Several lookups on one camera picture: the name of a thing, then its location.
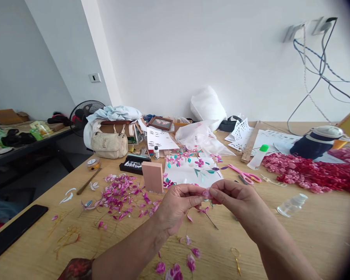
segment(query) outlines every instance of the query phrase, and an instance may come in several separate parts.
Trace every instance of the beige handbag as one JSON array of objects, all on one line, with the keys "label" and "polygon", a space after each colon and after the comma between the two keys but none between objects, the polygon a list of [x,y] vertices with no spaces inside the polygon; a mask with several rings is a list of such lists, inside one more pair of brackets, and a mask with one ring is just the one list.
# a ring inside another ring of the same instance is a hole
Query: beige handbag
[{"label": "beige handbag", "polygon": [[96,132],[91,139],[91,148],[96,156],[102,158],[117,159],[122,158],[128,153],[128,139],[124,133],[123,125],[121,133],[117,133],[114,125],[114,133]]}]

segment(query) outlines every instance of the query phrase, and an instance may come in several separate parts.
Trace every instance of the green cap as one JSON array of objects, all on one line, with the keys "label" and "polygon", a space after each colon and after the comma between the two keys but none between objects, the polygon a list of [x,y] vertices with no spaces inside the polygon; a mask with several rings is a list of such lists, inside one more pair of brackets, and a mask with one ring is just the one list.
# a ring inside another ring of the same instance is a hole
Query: green cap
[{"label": "green cap", "polygon": [[262,145],[262,147],[259,150],[262,151],[262,152],[267,152],[268,148],[269,148],[268,145]]}]

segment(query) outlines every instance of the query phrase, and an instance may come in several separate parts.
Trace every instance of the electric fan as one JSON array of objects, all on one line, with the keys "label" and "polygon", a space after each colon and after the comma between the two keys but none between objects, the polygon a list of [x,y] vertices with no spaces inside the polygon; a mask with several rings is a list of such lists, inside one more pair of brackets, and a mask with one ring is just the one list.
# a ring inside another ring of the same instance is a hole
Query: electric fan
[{"label": "electric fan", "polygon": [[76,135],[83,137],[84,127],[88,123],[87,117],[103,107],[105,107],[105,105],[96,100],[87,100],[80,103],[70,114],[71,130]]}]

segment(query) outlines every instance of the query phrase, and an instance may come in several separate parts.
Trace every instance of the white bottle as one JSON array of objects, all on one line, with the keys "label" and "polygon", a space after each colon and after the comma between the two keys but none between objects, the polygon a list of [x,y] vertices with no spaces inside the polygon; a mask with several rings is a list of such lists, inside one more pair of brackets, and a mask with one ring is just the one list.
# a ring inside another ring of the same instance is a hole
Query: white bottle
[{"label": "white bottle", "polygon": [[305,203],[306,199],[308,199],[307,196],[299,194],[291,199],[285,200],[283,204],[277,208],[277,212],[284,217],[290,218],[294,213],[302,209],[302,205]]},{"label": "white bottle", "polygon": [[154,147],[154,159],[159,160],[159,149],[158,149],[158,146]]},{"label": "white bottle", "polygon": [[261,162],[268,151],[268,145],[262,145],[262,147],[257,151],[253,159],[248,163],[248,167],[257,170],[259,169]]}]

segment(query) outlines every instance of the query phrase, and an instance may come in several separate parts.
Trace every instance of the pink scissors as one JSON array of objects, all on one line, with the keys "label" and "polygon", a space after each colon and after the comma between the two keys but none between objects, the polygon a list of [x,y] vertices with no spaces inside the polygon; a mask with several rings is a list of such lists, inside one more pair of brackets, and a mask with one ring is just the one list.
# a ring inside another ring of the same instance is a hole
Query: pink scissors
[{"label": "pink scissors", "polygon": [[261,178],[259,178],[257,175],[243,172],[243,171],[241,171],[240,169],[234,167],[231,164],[228,164],[227,166],[229,168],[231,168],[232,170],[236,171],[237,173],[239,173],[242,176],[242,178],[245,180],[245,182],[248,183],[249,185],[253,185],[254,184],[253,180],[258,182],[258,183],[262,182]]}]

